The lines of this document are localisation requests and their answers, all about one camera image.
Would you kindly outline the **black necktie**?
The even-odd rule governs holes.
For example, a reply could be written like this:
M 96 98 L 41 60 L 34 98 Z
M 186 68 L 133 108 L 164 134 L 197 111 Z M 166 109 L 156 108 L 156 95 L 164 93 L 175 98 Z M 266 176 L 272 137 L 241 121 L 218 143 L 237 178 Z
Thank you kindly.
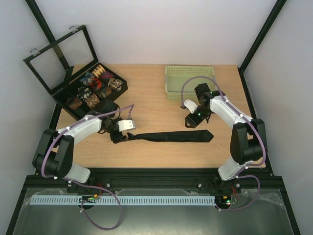
M 152 142 L 210 142 L 214 138 L 208 130 L 142 133 L 133 136 L 133 140 Z

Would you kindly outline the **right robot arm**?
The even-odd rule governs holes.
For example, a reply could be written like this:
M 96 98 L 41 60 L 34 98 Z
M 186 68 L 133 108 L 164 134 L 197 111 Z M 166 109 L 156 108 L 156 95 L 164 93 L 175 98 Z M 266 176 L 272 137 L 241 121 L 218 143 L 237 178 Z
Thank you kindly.
M 196 128 L 202 121 L 208 121 L 211 114 L 217 114 L 232 130 L 230 157 L 218 169 L 219 176 L 214 178 L 213 186 L 223 192 L 230 187 L 230 180 L 249 166 L 261 166 L 267 156 L 265 123 L 253 119 L 235 107 L 220 89 L 210 90 L 206 83 L 195 88 L 198 104 L 182 100 L 182 108 L 189 110 L 185 126 Z

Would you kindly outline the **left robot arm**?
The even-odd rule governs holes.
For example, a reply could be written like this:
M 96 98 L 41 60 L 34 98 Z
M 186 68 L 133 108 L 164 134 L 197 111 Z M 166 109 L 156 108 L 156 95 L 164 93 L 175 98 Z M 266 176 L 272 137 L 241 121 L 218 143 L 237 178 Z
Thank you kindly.
M 66 179 L 86 183 L 91 171 L 73 161 L 74 147 L 91 134 L 104 132 L 114 144 L 127 141 L 124 131 L 134 130 L 131 119 L 134 105 L 110 111 L 85 115 L 74 124 L 59 130 L 46 129 L 40 139 L 32 165 L 44 178 Z

